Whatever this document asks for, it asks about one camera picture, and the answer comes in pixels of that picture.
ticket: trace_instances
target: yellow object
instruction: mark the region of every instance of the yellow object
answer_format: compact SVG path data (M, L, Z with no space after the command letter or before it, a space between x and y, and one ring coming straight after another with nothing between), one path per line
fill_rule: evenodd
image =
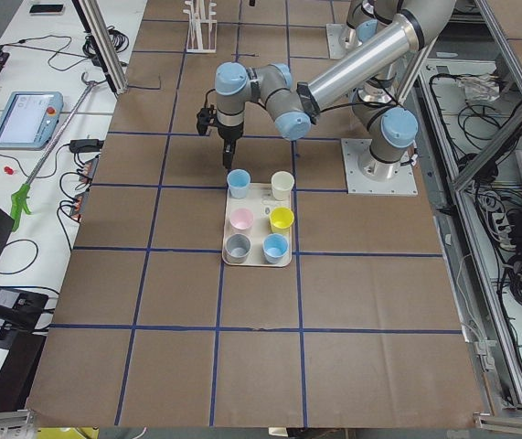
M98 439L98 428L40 428L37 439Z
M269 220L271 221L271 230L273 233L286 235L295 221L295 216L289 208L276 208L271 212L271 215L269 215Z

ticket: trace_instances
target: gray cup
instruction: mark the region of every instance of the gray cup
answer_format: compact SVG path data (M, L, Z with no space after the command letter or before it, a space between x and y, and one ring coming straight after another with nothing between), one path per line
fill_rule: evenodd
M250 253L250 239L248 236L236 234L230 236L224 244L226 262L243 263Z

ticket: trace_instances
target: white tray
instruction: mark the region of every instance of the white tray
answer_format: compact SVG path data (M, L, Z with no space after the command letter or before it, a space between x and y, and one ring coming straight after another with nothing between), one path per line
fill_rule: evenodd
M231 263L226 261L226 256L222 250L222 259L228 265L244 265L249 267L285 267L289 265L292 259L291 229L284 237L289 242L289 249L287 253L278 263L268 263L264 259L262 251L262 242L270 235L271 223L269 222L269 214L275 208L286 207L291 208L291 196L284 201L277 201L272 197L271 185L266 183L250 183L249 193L246 198L236 199L226 196L226 212L224 215L224 238L222 239L222 249L226 244L226 240L235 234L235 231L230 227L229 216L236 209L247 208L250 209L254 215L254 222L248 234L250 238L250 253L243 263Z

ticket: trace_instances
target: blue grid line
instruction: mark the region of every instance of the blue grid line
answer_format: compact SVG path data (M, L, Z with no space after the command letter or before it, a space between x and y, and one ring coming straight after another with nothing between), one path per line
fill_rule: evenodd
M226 186L189 186L189 185L156 185L146 184L146 183L92 183L93 187L144 187L144 188L157 188L162 187L165 189L194 189L194 190L226 190ZM297 192L307 192L307 193L326 193L326 194L346 194L347 190L345 189L317 189L313 187L308 188L296 188L294 189Z
M239 62L239 47L240 47L240 30L242 29L242 0L239 1L239 22L235 23L236 28L236 49L234 53L234 62Z
M144 183L92 183L93 187L146 187L146 188L157 188L162 187L164 189L194 189L194 190L226 190L226 186L189 186L189 185L156 185L144 184Z
M216 305L216 326L214 327L214 362L212 366L212 391L210 393L209 402L209 423L210 427L214 426L214 417L216 415L216 384L218 382L218 352L220 344L220 320L222 312L222 293L224 290L224 261L220 261L220 273L218 281L218 301Z
M169 120L169 130L168 130L169 132L173 131L173 122L174 122L174 119L176 116L177 98L178 98L178 94L179 94L178 89L179 89L179 84L181 82L181 75L183 74L183 69L184 69L185 64L186 64L186 53L184 52L184 54L181 58L181 66L179 68L179 75L177 77L176 96L173 101L171 118ZM161 172L159 173L159 185L161 185L163 183L163 176L165 173L165 164L166 164L166 160L167 160L167 151L169 149L170 140L171 140L171 137L167 136L167 141L165 143L165 152L164 152L164 157L163 157L163 163L161 165ZM162 189L158 188L157 196L155 198L154 209L153 209L153 217L151 218L151 229L149 230L149 240L147 242L147 251L144 256L143 272L141 273L141 282L139 283L139 291L137 294L136 304L134 307L133 325L136 325L138 318L139 318L139 310L141 307L141 300L143 298L144 281L145 281L145 277L146 277L147 266L149 264L149 256L151 254L149 249L151 247L151 244L153 243L154 229L155 229L156 220L157 220L157 211L159 210L159 203L161 201L161 192L162 192ZM114 425L118 425L120 423L121 415L123 412L124 394L126 393L126 384L128 382L129 368L131 366L131 357L133 355L133 344L134 344L135 332L136 332L136 329L132 328L131 336L129 339L129 347L128 347L128 350L126 353L126 362L124 365L123 383L121 385L121 393L119 396L118 407L116 410L116 417L114 419Z
M334 2L330 1L330 9L332 10L332 23L336 22L336 12L334 12Z
M298 188L296 192L305 192L310 194L347 194L345 189L316 189L316 188Z
M308 57L305 55L291 55L291 59L329 59L326 57Z
M144 18L143 21L147 22L162 22L162 23L189 23L188 20L172 20L165 18ZM307 28L324 28L325 26L319 25L280 25L278 23L249 23L241 21L239 14L239 21L218 21L219 25L244 25L244 26L264 26L264 27L307 27Z
M278 334L403 334L403 335L434 335L434 336L453 336L461 335L460 329L378 329L370 327L276 327L276 328L257 328L257 327L182 327L179 325L116 325L116 324L85 324L85 323L52 323L50 325L56 329L126 329L133 331L157 331L157 332L269 332Z
M289 0L285 0L285 18L287 23L286 35L287 35L287 65L291 68L291 34L289 31ZM291 166L295 181L297 181L297 166L296 166L296 142L291 142ZM299 213L297 209L297 191L293 191L293 213L297 218L294 223L295 227L295 271L296 271L296 284L297 284L297 315L299 319L299 362L301 372L301 404L302 414L304 419L304 427L307 428L307 385L305 378L305 340L304 340L304 307L302 300L302 288L301 288L301 258L299 257Z
M137 50L133 50L133 53L175 53L177 55L181 55L185 54L186 52L184 50L158 50L156 48L140 48Z
M170 135L170 133L147 133L143 131L109 131L107 134L127 134L127 135Z
M108 134L125 134L125 135L159 135L169 137L210 137L210 134L199 135L196 133L147 133L142 131L109 131ZM279 139L282 137L279 135L256 135L256 134L244 134L243 139ZM315 141L315 142L327 142L327 141L339 141L339 137L304 137L304 141Z
M100 246L74 246L73 250L77 251L95 251L95 252L177 252L177 253L213 253L221 254L222 250L218 249L181 249L181 248L165 248L165 247L100 247ZM423 258L423 259L441 259L441 253L369 253L369 252L301 252L292 250L295 256L326 256L326 257L347 257L347 258Z
M298 252L300 256L329 256L354 258L443 258L441 253L368 253L368 252Z

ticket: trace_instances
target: reacher grabber tool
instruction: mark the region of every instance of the reacher grabber tool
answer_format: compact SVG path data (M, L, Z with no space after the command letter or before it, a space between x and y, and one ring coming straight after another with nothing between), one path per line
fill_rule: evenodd
M101 84L101 82L97 82L95 80L86 80L85 72L81 75L81 80L84 84L86 84L86 88L82 92L80 98L78 99L74 107L71 109L71 112L69 113L67 119L59 127L56 134L51 138L51 140L49 140L48 147L46 148L45 152L31 171L31 174L29 174L29 177L27 177L27 180L25 180L25 183L23 183L23 185L19 188L17 192L11 195L11 218L15 221L15 223L13 224L13 231L16 231L19 228L19 224L21 222L21 215L23 214L23 212L25 212L27 215L31 214L31 210L27 205L27 198L33 180L37 178L37 175L39 174L41 167L43 167L45 162L48 160L49 155L57 146L59 138L61 137L63 132L66 131L66 128L68 128L71 119L76 115L81 104L90 94L92 89L97 85Z

